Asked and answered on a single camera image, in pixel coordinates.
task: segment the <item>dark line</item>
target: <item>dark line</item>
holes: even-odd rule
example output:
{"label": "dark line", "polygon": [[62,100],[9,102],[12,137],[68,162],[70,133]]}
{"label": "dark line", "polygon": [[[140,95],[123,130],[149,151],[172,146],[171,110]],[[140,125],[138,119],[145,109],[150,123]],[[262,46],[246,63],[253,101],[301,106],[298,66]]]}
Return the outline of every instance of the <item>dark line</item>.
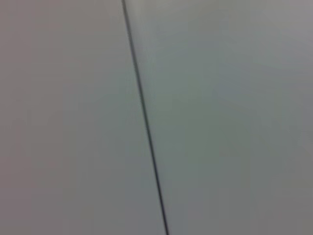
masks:
{"label": "dark line", "polygon": [[145,121],[145,126],[146,126],[148,141],[149,141],[149,147],[150,147],[150,152],[151,152],[151,156],[152,156],[153,168],[154,168],[154,173],[155,173],[155,177],[156,177],[156,187],[157,187],[159,202],[160,202],[161,211],[162,211],[163,224],[164,224],[166,235],[169,235],[170,233],[168,230],[167,219],[166,219],[165,208],[164,208],[163,197],[162,197],[162,191],[161,191],[161,186],[160,186],[160,181],[159,181],[159,176],[158,176],[158,171],[157,171],[155,151],[153,148],[151,132],[150,132],[150,128],[149,128],[147,108],[146,108],[146,104],[145,104],[145,100],[144,100],[144,96],[143,96],[143,89],[142,89],[141,78],[140,78],[140,74],[139,74],[137,57],[136,57],[136,53],[135,53],[135,49],[134,49],[131,24],[129,21],[129,15],[128,15],[125,0],[122,0],[122,5],[123,5],[123,12],[124,12],[125,23],[126,23],[126,30],[127,30],[127,34],[128,34],[129,44],[130,44],[130,48],[131,48],[131,54],[132,54],[133,63],[134,63],[134,70],[135,70],[136,79],[137,79],[139,96],[140,96],[140,101],[141,101],[141,106],[142,106],[142,111],[143,111],[143,117],[144,117],[144,121]]}

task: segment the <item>white wall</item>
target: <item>white wall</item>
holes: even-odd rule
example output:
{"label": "white wall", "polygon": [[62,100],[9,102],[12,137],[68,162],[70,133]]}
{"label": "white wall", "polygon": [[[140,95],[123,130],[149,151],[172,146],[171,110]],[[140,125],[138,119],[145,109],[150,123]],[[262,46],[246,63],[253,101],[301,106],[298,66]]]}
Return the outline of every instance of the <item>white wall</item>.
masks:
{"label": "white wall", "polygon": [[170,234],[311,235],[312,3],[127,3]]}
{"label": "white wall", "polygon": [[0,2],[0,234],[164,234],[120,1]]}

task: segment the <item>gray wall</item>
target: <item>gray wall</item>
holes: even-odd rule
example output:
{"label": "gray wall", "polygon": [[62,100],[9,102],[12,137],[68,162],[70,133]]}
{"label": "gray wall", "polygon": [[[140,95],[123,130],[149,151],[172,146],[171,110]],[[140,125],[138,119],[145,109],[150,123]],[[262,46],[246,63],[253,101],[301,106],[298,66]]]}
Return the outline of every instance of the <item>gray wall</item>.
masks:
{"label": "gray wall", "polygon": [[312,3],[127,3],[171,235],[311,235]]}
{"label": "gray wall", "polygon": [[0,234],[164,234],[120,1],[0,1]]}

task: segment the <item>white panel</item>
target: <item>white panel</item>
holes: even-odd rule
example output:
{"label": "white panel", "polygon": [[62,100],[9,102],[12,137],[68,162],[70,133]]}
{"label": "white panel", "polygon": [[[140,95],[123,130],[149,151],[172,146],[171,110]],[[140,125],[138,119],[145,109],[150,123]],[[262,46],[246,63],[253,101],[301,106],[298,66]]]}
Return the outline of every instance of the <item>white panel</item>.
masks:
{"label": "white panel", "polygon": [[120,1],[0,1],[0,234],[164,235]]}
{"label": "white panel", "polygon": [[313,234],[311,1],[127,3],[170,234]]}

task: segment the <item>gray panel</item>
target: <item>gray panel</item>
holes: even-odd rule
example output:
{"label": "gray panel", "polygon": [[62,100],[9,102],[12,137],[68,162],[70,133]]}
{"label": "gray panel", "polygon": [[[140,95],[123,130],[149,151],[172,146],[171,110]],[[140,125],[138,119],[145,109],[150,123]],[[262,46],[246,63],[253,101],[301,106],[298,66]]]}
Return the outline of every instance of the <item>gray panel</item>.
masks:
{"label": "gray panel", "polygon": [[121,2],[0,2],[0,234],[164,234]]}
{"label": "gray panel", "polygon": [[171,235],[313,234],[313,4],[127,2]]}

